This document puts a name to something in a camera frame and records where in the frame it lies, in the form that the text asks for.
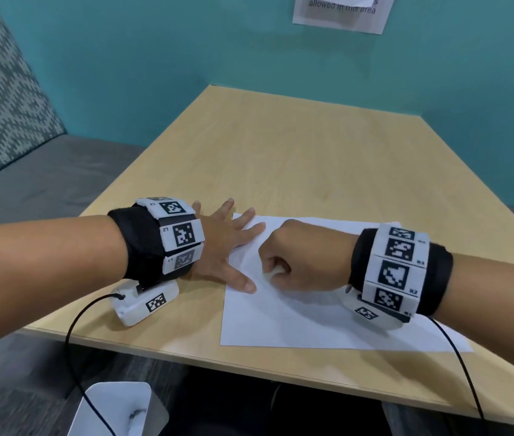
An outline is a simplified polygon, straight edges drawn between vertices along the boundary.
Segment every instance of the black cable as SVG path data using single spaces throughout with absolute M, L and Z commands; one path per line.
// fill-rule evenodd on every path
M 477 411 L 479 412 L 479 418 L 481 418 L 481 421 L 483 421 L 483 425 L 486 426 L 486 420 L 483 416 L 483 409 L 481 409 L 481 404 L 479 403 L 479 398 L 477 397 L 477 392 L 475 391 L 475 387 L 473 386 L 473 382 L 471 382 L 471 376 L 469 376 L 469 372 L 467 371 L 467 366 L 465 366 L 465 363 L 463 362 L 463 358 L 461 358 L 461 354 L 457 350 L 457 347 L 455 347 L 455 343 L 451 340 L 449 335 L 445 332 L 445 330 L 441 327 L 441 325 L 433 320 L 431 317 L 428 317 L 429 320 L 431 320 L 435 326 L 439 328 L 439 330 L 442 332 L 442 334 L 445 336 L 447 340 L 449 340 L 449 343 L 453 350 L 455 351 L 455 354 L 457 355 L 457 358 L 459 359 L 459 362 L 461 363 L 461 367 L 463 367 L 463 371 L 465 373 L 465 376 L 467 377 L 467 382 L 469 383 L 469 387 L 471 387 L 471 393 L 473 394 L 473 398 L 475 399 L 475 405 L 477 406 Z
M 94 411 L 94 413 L 96 414 L 96 416 L 98 418 L 100 418 L 101 422 L 104 423 L 104 425 L 106 426 L 106 428 L 108 428 L 108 430 L 110 431 L 110 433 L 112 434 L 112 436 L 116 436 L 116 433 L 112 430 L 112 427 L 110 427 L 110 425 L 106 422 L 106 419 L 104 419 L 104 417 L 101 415 L 101 413 L 95 408 L 95 406 L 91 403 L 90 401 L 90 398 L 87 397 L 87 394 L 86 394 L 86 391 L 83 389 L 83 387 L 81 386 L 81 381 L 79 379 L 79 377 L 77 376 L 77 374 L 75 373 L 75 370 L 73 370 L 73 365 L 72 365 L 72 355 L 71 355 L 71 352 L 69 351 L 69 338 L 72 336 L 72 330 L 73 328 L 75 327 L 77 321 L 79 320 L 79 318 L 84 315 L 84 313 L 89 309 L 91 308 L 94 304 L 96 304 L 98 301 L 101 301 L 105 298 L 117 298 L 118 300 L 123 300 L 124 298 L 126 298 L 125 295 L 120 295 L 119 293 L 108 293 L 108 295 L 104 295 L 104 296 L 101 296 L 99 298 L 96 298 L 95 300 L 93 300 L 92 302 L 88 303 L 88 305 L 83 308 L 81 310 L 81 312 L 79 314 L 77 314 L 77 317 L 75 317 L 75 320 L 72 321 L 72 325 L 69 326 L 69 330 L 68 330 L 68 334 L 65 336 L 65 345 L 64 345 L 64 350 L 65 350 L 65 359 L 67 360 L 67 363 L 68 363 L 68 370 L 69 370 L 69 373 L 70 375 L 72 376 L 72 380 L 73 382 L 75 383 L 76 387 L 79 389 L 79 391 L 81 392 L 81 396 L 83 397 L 83 399 L 86 400 L 86 403 L 88 403 L 88 405 L 91 407 L 91 409 Z

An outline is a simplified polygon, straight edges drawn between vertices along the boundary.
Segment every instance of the skin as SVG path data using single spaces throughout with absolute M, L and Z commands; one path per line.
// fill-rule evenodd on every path
M 229 199 L 211 216 L 199 216 L 205 247 L 188 278 L 254 292 L 255 284 L 233 269 L 228 258 L 265 225 L 242 230 L 255 210 L 227 220 L 233 205 Z M 198 213 L 201 204 L 195 202 L 193 208 Z M 108 216 L 0 225 L 0 337 L 122 279 L 127 262 L 126 243 Z
M 285 269 L 280 289 L 331 291 L 348 284 L 357 236 L 287 220 L 263 242 L 263 271 Z M 434 318 L 514 365 L 514 264 L 453 254 L 449 284 Z

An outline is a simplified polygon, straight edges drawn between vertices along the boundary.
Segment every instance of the black wristband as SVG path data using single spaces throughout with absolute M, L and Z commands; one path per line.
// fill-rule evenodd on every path
M 376 228 L 366 228 L 363 230 L 352 252 L 351 273 L 348 284 L 360 292 L 362 292 L 364 287 L 364 277 L 377 231 Z M 428 264 L 423 292 L 416 313 L 425 316 L 434 315 L 445 294 L 452 270 L 452 254 L 443 246 L 431 243 L 428 249 Z
M 128 251 L 128 267 L 124 278 L 137 280 L 142 290 L 146 290 L 164 281 L 185 276 L 192 268 L 188 264 L 168 274 L 162 273 L 164 257 L 178 254 L 187 248 L 180 248 L 166 253 L 160 237 L 159 222 L 143 206 L 134 205 L 108 212 L 120 228 Z M 193 220 L 193 214 L 162 219 L 163 224 Z
M 444 246 L 431 243 L 428 249 L 427 274 L 416 313 L 427 317 L 434 315 L 446 292 L 452 270 L 453 255 Z

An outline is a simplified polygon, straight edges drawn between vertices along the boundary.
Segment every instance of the wall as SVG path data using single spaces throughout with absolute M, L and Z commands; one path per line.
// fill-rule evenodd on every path
M 72 134 L 150 143 L 226 85 L 422 114 L 514 203 L 512 0 L 396 0 L 384 35 L 291 24 L 293 0 L 0 0 Z

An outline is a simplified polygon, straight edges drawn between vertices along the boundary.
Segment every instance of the wooden tabletop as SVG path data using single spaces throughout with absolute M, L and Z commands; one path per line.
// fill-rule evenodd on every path
M 209 86 L 83 213 L 171 195 L 214 211 L 392 221 L 453 252 L 514 263 L 514 215 L 418 116 Z M 72 341 L 135 355 L 476 415 L 453 353 L 220 346 L 224 287 L 179 282 L 125 328 L 101 302 Z M 63 339 L 102 289 L 30 324 Z M 486 416 L 514 423 L 514 367 L 482 347 L 464 360 Z

